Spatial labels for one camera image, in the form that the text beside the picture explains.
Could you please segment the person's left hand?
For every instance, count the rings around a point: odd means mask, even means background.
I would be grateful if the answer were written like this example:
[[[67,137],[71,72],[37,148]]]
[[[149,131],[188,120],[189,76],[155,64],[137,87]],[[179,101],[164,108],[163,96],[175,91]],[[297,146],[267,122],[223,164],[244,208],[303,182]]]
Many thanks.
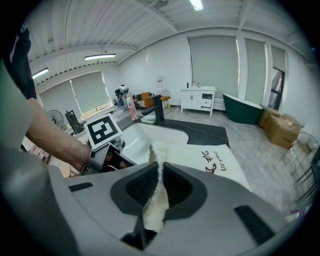
[[[105,160],[104,160],[104,164],[106,166],[112,166],[114,168],[118,169],[124,169],[128,167],[128,164],[126,161],[122,160],[122,158],[117,154],[117,152],[114,151],[108,151],[106,156],[105,156]]]

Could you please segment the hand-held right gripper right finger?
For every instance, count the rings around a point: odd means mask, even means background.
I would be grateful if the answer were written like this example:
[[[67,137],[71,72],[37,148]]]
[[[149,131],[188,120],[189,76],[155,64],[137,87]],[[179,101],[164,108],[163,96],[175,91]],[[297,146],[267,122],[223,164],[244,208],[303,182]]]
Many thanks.
[[[154,241],[158,255],[239,255],[287,225],[269,203],[231,179],[166,163],[163,183],[169,209]]]

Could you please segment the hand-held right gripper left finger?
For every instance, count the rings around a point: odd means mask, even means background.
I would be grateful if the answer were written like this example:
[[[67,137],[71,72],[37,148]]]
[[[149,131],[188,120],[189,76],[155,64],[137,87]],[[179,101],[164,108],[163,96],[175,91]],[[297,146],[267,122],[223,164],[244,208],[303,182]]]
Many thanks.
[[[147,163],[121,170],[67,178],[66,184],[85,212],[117,239],[150,241],[143,211],[158,182],[158,166]]]

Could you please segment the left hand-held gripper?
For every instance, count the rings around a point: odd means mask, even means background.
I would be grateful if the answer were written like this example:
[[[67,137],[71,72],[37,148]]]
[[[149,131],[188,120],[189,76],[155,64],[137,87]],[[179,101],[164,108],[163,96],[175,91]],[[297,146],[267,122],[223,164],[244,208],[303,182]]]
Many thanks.
[[[104,115],[84,124],[90,146],[89,162],[83,166],[83,175],[92,175],[117,171],[113,166],[105,165],[107,152],[117,152],[122,160],[127,162],[127,168],[135,166],[132,160],[122,154],[126,146],[121,138],[123,132],[111,114]]]

